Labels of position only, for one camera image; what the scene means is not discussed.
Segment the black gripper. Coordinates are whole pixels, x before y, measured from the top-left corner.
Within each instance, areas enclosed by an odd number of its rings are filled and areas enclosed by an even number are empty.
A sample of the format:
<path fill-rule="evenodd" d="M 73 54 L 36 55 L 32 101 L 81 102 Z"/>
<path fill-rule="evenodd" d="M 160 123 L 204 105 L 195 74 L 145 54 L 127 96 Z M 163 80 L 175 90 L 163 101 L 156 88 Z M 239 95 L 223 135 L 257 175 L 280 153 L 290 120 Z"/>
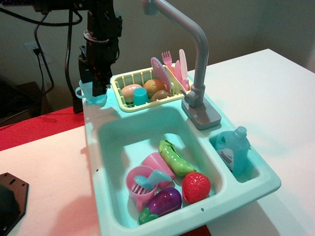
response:
<path fill-rule="evenodd" d="M 112 77 L 111 65 L 120 55 L 120 30 L 114 30 L 112 37 L 97 37 L 90 30 L 83 33 L 86 45 L 81 46 L 79 56 L 79 71 L 83 83 L 93 82 L 93 96 L 107 93 Z"/>

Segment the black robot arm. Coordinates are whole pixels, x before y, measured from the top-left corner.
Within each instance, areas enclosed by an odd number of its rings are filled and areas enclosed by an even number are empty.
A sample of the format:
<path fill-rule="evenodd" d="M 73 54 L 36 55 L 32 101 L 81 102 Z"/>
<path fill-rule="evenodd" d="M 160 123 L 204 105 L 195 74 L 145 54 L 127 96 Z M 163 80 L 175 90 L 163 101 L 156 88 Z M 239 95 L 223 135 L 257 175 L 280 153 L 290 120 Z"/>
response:
<path fill-rule="evenodd" d="M 81 48 L 79 71 L 83 83 L 91 82 L 93 96 L 106 94 L 112 77 L 111 65 L 119 57 L 122 18 L 116 16 L 111 0 L 2 0 L 3 6 L 32 6 L 43 15 L 53 10 L 88 12 L 86 46 Z"/>

